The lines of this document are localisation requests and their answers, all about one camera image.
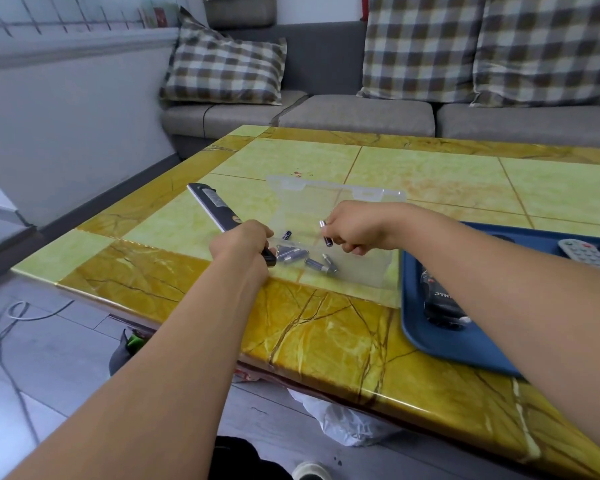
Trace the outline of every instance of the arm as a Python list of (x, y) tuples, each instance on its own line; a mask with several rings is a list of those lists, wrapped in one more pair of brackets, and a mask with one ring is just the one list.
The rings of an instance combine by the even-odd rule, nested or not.
[(410, 204), (343, 202), (345, 251), (407, 250), (524, 376), (600, 445), (600, 269), (494, 238)]
[(272, 234), (249, 221), (218, 236), (167, 322), (8, 479), (206, 479)]

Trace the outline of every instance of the hand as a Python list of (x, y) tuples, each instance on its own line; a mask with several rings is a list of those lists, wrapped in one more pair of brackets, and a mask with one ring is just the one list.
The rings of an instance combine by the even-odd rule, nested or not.
[(399, 247), (394, 223), (399, 220), (400, 203), (372, 203), (345, 200), (333, 209), (322, 234), (342, 250), (364, 256), (370, 249), (392, 250)]
[(266, 281), (269, 271), (262, 257), (262, 250), (268, 246), (267, 238), (273, 236), (273, 231), (258, 221), (250, 220), (238, 227), (217, 235), (209, 244), (213, 259), (228, 258), (236, 263), (245, 263), (248, 273), (253, 273), (261, 284)]

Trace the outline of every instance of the blue tray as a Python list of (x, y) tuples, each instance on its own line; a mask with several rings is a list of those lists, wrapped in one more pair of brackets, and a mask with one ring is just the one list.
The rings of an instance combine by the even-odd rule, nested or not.
[[(565, 256), (558, 247), (561, 239), (574, 238), (600, 245), (600, 237), (538, 231), (517, 227), (465, 223), (488, 234), (501, 234), (517, 244), (549, 254)], [(446, 330), (430, 323), (424, 316), (424, 294), (420, 287), (422, 265), (402, 252), (402, 330), (419, 350), (456, 362), (521, 377), (504, 354), (478, 325), (470, 323), (464, 330)]]

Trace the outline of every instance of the person's left hand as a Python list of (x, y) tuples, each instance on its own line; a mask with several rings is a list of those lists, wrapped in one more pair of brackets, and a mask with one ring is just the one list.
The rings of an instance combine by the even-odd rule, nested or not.
[(209, 251), (214, 260), (227, 256), (236, 263), (245, 262), (254, 279), (264, 284), (269, 271), (261, 253), (269, 245), (267, 238), (272, 236), (273, 231), (267, 226), (250, 220), (213, 238)]

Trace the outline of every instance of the forearm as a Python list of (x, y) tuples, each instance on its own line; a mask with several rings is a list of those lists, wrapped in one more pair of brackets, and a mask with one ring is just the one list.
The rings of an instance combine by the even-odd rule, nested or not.
[(600, 444), (600, 270), (416, 206), (400, 212), (401, 247), (530, 382)]
[(151, 341), (10, 479), (206, 478), (259, 288), (247, 270), (239, 258), (211, 263)]

